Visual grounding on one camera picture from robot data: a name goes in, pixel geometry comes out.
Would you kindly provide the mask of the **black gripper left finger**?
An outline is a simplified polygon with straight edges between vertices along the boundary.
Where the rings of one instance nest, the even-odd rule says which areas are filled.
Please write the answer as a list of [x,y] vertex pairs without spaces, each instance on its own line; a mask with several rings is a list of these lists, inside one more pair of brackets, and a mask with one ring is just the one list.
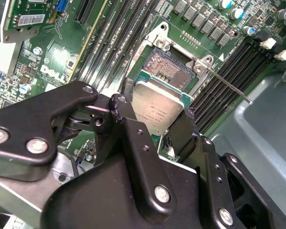
[[96,165],[122,154],[137,209],[166,219],[177,200],[144,123],[130,100],[75,81],[0,109],[0,177],[31,182],[46,177],[57,146],[87,130],[100,135]]

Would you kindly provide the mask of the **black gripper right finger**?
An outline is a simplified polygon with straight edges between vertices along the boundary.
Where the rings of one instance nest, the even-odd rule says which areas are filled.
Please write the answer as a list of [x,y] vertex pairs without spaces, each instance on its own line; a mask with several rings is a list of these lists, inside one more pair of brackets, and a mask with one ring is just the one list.
[[192,109],[169,127],[174,152],[195,169],[199,183],[199,218],[207,229],[278,229],[280,209],[239,158],[220,156],[201,135]]

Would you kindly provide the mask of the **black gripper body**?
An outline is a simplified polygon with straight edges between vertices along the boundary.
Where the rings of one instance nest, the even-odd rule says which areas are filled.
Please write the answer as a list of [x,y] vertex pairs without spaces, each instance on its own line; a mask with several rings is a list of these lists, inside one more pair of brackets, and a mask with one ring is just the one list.
[[193,169],[162,159],[177,197],[174,213],[152,223],[138,211],[122,155],[115,156],[58,188],[46,202],[42,229],[219,229],[218,215],[202,205]]

